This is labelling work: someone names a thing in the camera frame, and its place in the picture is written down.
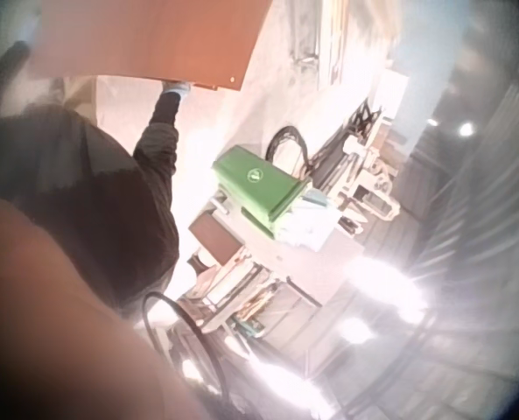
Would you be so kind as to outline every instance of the orange wooden board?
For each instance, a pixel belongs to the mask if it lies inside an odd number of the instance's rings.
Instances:
[[[240,90],[271,0],[43,0],[43,76],[121,75]]]

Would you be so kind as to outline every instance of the sleeve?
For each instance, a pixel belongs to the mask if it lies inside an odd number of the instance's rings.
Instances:
[[[53,238],[1,200],[0,381],[15,392],[8,418],[209,418]]]
[[[178,94],[160,95],[150,124],[133,154],[155,200],[168,209],[172,206],[172,177],[177,159],[179,133],[173,124],[179,101]]]

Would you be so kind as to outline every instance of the gloved hand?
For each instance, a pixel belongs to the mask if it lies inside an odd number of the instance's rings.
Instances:
[[[33,15],[27,16],[22,27],[18,31],[18,41],[23,41],[29,47],[32,47],[38,36],[40,21],[41,13],[39,11]]]
[[[181,100],[185,98],[187,95],[189,95],[189,92],[191,92],[191,83],[188,81],[171,81],[171,80],[163,80],[162,81],[162,87],[163,87],[163,94],[167,94],[168,92],[173,92],[175,94],[178,94],[181,97]]]

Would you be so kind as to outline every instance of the logo on bin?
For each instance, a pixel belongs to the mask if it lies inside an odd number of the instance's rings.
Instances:
[[[261,179],[263,179],[263,171],[261,171],[259,168],[252,169],[248,172],[248,181],[251,184],[256,184]]]

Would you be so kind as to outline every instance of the dark jacket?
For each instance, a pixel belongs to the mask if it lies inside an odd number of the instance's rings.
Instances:
[[[29,108],[0,120],[0,198],[53,236],[104,303],[138,319],[179,257],[177,141],[173,126],[151,123],[132,157],[73,111]]]

